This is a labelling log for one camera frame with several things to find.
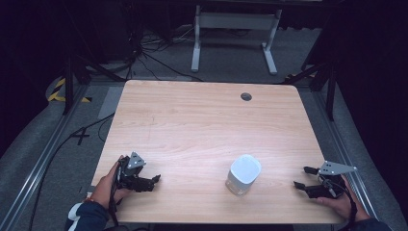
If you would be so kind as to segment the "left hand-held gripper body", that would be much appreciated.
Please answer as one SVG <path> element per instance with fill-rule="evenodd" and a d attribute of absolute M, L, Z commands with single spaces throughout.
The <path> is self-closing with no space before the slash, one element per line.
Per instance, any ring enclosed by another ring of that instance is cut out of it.
<path fill-rule="evenodd" d="M 138 185 L 149 184 L 150 179 L 139 177 L 145 165 L 144 159 L 136 152 L 121 158 L 118 161 L 118 173 L 115 177 L 117 187 L 137 192 Z"/>

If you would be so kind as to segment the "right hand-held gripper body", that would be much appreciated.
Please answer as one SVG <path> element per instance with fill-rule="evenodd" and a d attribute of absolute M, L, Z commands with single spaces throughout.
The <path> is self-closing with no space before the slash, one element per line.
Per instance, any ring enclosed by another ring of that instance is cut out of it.
<path fill-rule="evenodd" d="M 340 197 L 345 190 L 342 175 L 356 170 L 357 167 L 325 161 L 319 167 L 319 174 L 317 175 L 319 184 L 309 186 L 310 190 L 307 192 L 307 195 L 310 198 L 327 197 L 336 199 Z"/>

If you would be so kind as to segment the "clear jar with white lid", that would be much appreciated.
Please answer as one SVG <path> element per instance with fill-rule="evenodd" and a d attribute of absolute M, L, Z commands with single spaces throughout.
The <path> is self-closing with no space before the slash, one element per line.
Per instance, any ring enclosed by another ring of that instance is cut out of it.
<path fill-rule="evenodd" d="M 234 195 L 244 195 L 258 178 L 261 170 L 262 166 L 256 158 L 249 154 L 241 155 L 230 166 L 225 186 Z"/>

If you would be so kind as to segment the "person's left hand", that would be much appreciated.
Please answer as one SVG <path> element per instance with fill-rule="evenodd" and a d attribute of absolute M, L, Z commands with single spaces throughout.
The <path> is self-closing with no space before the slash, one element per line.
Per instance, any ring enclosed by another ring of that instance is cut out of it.
<path fill-rule="evenodd" d="M 117 166 L 118 162 L 115 162 L 109 172 L 100 179 L 94 191 L 89 197 L 91 201 L 100 204 L 104 209 L 108 209 L 110 205 L 111 189 L 113 186 Z M 114 201 L 118 202 L 120 199 L 128 196 L 130 193 L 131 191 L 127 189 L 116 190 L 114 192 Z"/>

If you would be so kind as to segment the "person's right hand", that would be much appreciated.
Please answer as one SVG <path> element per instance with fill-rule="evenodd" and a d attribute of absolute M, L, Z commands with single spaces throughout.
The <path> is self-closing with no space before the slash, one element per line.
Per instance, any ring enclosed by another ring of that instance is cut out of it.
<path fill-rule="evenodd" d="M 355 192 L 351 189 L 348 180 L 345 176 L 343 176 L 344 183 L 348 192 L 352 198 L 352 200 L 356 204 L 357 213 L 355 215 L 355 221 L 361 221 L 365 219 L 369 219 L 370 216 L 364 209 L 362 203 L 358 200 Z M 349 197 L 346 193 L 342 196 L 338 197 L 337 199 L 327 198 L 327 197 L 318 197 L 316 202 L 320 205 L 333 209 L 340 217 L 344 219 L 349 219 L 351 214 L 351 202 Z"/>

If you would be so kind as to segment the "black metal stand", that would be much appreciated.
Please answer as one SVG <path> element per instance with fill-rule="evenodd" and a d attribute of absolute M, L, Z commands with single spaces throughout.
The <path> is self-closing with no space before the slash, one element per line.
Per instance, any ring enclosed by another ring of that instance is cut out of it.
<path fill-rule="evenodd" d="M 314 74 L 315 77 L 310 82 L 309 89 L 311 91 L 321 91 L 324 86 L 327 86 L 325 111 L 329 120 L 333 121 L 333 108 L 337 76 L 336 65 L 337 62 L 333 59 L 315 64 L 311 67 L 306 68 L 298 74 L 290 74 L 283 82 L 281 82 L 281 85 L 292 85 L 300 81 L 301 79 Z"/>
<path fill-rule="evenodd" d="M 73 108 L 74 104 L 74 87 L 73 79 L 76 78 L 80 85 L 88 85 L 90 83 L 90 75 L 87 71 L 87 66 L 92 67 L 97 72 L 116 82 L 125 82 L 125 79 L 117 76 L 107 68 L 100 64 L 92 62 L 91 60 L 81 56 L 79 54 L 70 52 L 68 54 L 65 68 L 64 68 L 64 78 L 65 78 L 65 103 L 63 115 L 67 115 L 69 111 Z"/>

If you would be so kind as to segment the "yellow black floor tape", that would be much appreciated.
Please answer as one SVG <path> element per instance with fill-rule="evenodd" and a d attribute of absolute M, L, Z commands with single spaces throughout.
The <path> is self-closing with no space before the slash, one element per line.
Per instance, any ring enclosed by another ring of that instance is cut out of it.
<path fill-rule="evenodd" d="M 50 93 L 50 95 L 48 96 L 48 101 L 60 101 L 60 102 L 65 102 L 65 97 L 64 96 L 60 96 L 59 92 L 62 89 L 62 87 L 65 84 L 65 78 L 62 77 L 56 84 L 56 86 L 54 87 L 54 89 L 52 90 L 52 92 Z M 92 101 L 92 97 L 83 97 L 81 102 L 84 103 L 90 103 Z"/>

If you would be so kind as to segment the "aluminium floor rail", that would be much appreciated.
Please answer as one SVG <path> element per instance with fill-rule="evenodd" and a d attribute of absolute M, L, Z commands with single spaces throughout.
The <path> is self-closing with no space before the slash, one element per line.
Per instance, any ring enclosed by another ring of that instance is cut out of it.
<path fill-rule="evenodd" d="M 0 160 L 0 231 L 13 231 L 18 223 L 87 89 L 87 85 L 76 87 L 72 107 L 66 115 L 63 115 L 64 104 L 47 106 Z"/>
<path fill-rule="evenodd" d="M 343 165 L 354 167 L 354 163 L 352 162 L 351 158 L 348 155 L 346 146 L 344 144 L 344 141 L 341 137 L 341 134 L 338 130 L 336 123 L 330 120 L 329 116 L 327 115 L 325 101 L 324 101 L 323 96 L 318 92 L 313 92 L 312 95 L 319 108 L 319 112 L 323 117 L 324 123 L 329 130 L 330 136 L 332 140 L 334 141 L 336 153 L 339 157 L 340 163 Z M 377 214 L 375 213 L 375 210 L 369 199 L 367 188 L 360 176 L 360 173 L 357 170 L 355 170 L 355 171 L 347 173 L 346 177 L 347 177 L 347 180 L 351 188 L 355 191 L 357 198 L 362 203 L 367 213 L 370 216 L 377 218 Z"/>

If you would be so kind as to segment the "white desk frame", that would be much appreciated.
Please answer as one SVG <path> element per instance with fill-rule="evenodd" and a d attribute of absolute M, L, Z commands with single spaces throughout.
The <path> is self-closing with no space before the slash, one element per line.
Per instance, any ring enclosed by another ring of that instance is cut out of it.
<path fill-rule="evenodd" d="M 281 14 L 281 10 L 277 10 L 273 14 L 207 13 L 203 12 L 200 6 L 196 6 L 193 25 L 194 46 L 191 59 L 191 71 L 197 72 L 199 70 L 201 29 L 263 30 L 268 31 L 268 39 L 262 43 L 268 71 L 271 75 L 276 75 L 277 67 L 272 56 L 271 46 L 278 29 Z"/>

